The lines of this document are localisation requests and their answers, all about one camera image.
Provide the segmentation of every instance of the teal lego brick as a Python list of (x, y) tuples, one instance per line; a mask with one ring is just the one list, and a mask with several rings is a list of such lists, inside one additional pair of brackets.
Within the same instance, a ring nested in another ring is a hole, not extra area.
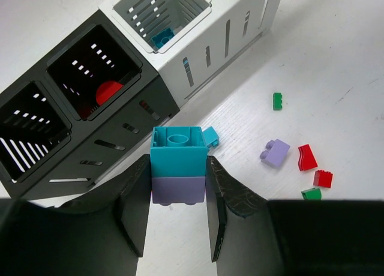
[(152, 177), (205, 176), (208, 147), (200, 127), (154, 127)]
[(218, 146), (220, 142), (220, 137), (218, 136), (218, 134), (216, 133), (215, 129), (212, 126), (204, 130), (203, 134), (204, 134), (204, 139), (208, 148)]

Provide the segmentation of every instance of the white storage bin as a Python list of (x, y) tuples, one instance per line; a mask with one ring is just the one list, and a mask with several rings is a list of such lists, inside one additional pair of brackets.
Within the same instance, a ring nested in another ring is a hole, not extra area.
[[(272, 25), (280, 0), (106, 0), (100, 10), (135, 45), (181, 107)], [(158, 48), (152, 40), (170, 28)]]

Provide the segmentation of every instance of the green lego brick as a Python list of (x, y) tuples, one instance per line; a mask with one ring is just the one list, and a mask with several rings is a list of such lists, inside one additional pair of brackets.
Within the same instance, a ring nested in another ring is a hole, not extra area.
[(283, 108), (283, 95), (281, 93), (274, 93), (274, 110), (281, 110)]
[(321, 200), (322, 199), (322, 192), (318, 188), (312, 188), (312, 189), (301, 191), (301, 194), (304, 200)]

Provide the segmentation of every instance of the lego stud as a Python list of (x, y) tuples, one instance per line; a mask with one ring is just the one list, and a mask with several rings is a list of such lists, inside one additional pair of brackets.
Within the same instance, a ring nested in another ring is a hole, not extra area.
[(163, 45), (165, 45), (165, 44), (167, 44), (167, 43), (169, 42), (169, 40), (170, 40), (170, 38), (163, 38), (162, 41), (161, 41), (161, 43), (162, 43)]
[(267, 156), (268, 156), (268, 151), (263, 151), (263, 152), (260, 154), (260, 159), (265, 159)]
[(271, 150), (274, 144), (275, 144), (275, 141), (271, 140), (271, 141), (269, 141), (269, 142), (265, 145), (265, 148), (268, 149), (268, 150)]
[(185, 135), (175, 134), (167, 138), (168, 147), (185, 147), (189, 143), (189, 138)]

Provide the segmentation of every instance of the red object in bin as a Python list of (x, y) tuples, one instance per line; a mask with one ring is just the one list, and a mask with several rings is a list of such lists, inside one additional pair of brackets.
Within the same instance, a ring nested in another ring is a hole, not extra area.
[(306, 144), (299, 147), (299, 170), (307, 171), (317, 167), (316, 159), (313, 156), (311, 147)]
[(96, 91), (96, 102), (99, 106), (103, 105), (112, 96), (114, 96), (121, 88), (122, 84), (116, 81), (107, 81), (100, 85)]
[(318, 170), (314, 173), (313, 185), (330, 188), (332, 185), (333, 174), (328, 171)]

